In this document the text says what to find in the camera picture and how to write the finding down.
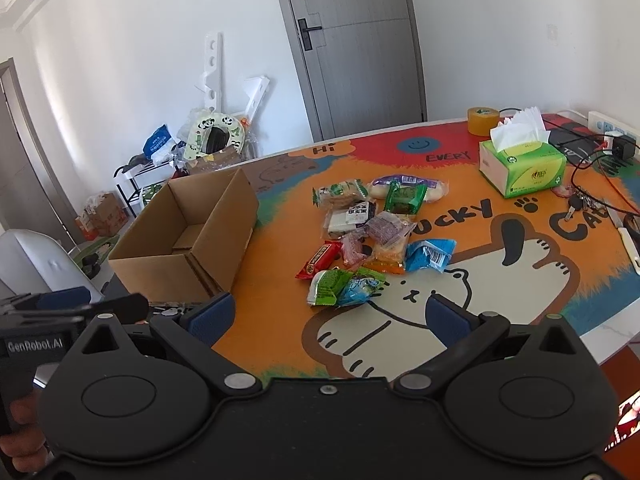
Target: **gray door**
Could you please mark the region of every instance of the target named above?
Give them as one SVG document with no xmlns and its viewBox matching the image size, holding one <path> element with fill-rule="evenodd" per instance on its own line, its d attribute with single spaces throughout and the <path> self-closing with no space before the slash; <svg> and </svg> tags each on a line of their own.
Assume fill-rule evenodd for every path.
<svg viewBox="0 0 640 480">
<path fill-rule="evenodd" d="M 8 229 L 49 235 L 66 249 L 75 244 L 33 171 L 0 86 L 0 222 Z"/>
<path fill-rule="evenodd" d="M 323 139 L 424 120 L 407 0 L 290 3 Z"/>
</svg>

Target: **tissue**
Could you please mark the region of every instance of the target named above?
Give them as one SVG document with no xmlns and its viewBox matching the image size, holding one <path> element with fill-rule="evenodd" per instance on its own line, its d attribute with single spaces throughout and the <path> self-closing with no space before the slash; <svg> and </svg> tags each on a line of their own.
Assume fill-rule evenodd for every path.
<svg viewBox="0 0 640 480">
<path fill-rule="evenodd" d="M 528 142 L 548 144 L 550 134 L 542 120 L 542 113 L 535 107 L 518 112 L 513 118 L 506 118 L 498 124 L 491 130 L 491 140 L 495 151 L 502 152 Z"/>
</svg>

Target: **knife handle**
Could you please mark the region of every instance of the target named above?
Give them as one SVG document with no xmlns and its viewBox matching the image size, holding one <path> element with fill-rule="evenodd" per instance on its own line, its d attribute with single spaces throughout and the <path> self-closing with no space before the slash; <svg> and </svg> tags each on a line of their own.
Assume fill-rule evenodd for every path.
<svg viewBox="0 0 640 480">
<path fill-rule="evenodd" d="M 638 254 L 638 249 L 631 238 L 631 234 L 629 234 L 629 231 L 623 227 L 618 229 L 618 232 L 620 233 L 622 243 L 625 245 L 626 254 L 629 255 L 629 259 L 631 260 L 631 264 L 634 266 L 636 274 L 640 275 L 640 254 Z"/>
</svg>

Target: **black door handle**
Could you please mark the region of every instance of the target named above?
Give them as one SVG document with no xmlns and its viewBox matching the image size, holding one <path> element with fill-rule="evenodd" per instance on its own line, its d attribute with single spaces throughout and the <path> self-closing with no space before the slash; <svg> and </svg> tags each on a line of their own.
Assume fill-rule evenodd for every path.
<svg viewBox="0 0 640 480">
<path fill-rule="evenodd" d="M 300 28 L 302 47 L 305 49 L 305 52 L 313 50 L 314 46 L 311 44 L 311 36 L 309 36 L 309 33 L 314 30 L 322 30 L 322 27 L 307 27 L 306 18 L 301 18 L 300 20 L 298 20 L 298 27 Z"/>
</svg>

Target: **human hand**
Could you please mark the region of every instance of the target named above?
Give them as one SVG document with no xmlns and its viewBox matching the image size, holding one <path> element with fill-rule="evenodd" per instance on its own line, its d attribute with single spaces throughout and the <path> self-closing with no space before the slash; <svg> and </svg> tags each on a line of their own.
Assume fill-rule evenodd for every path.
<svg viewBox="0 0 640 480">
<path fill-rule="evenodd" d="M 23 427 L 15 433 L 0 436 L 0 449 L 13 459 L 14 467 L 21 473 L 41 471 L 47 463 L 44 434 L 36 424 L 37 400 L 35 390 L 23 399 L 14 400 L 10 406 L 11 415 Z"/>
</svg>

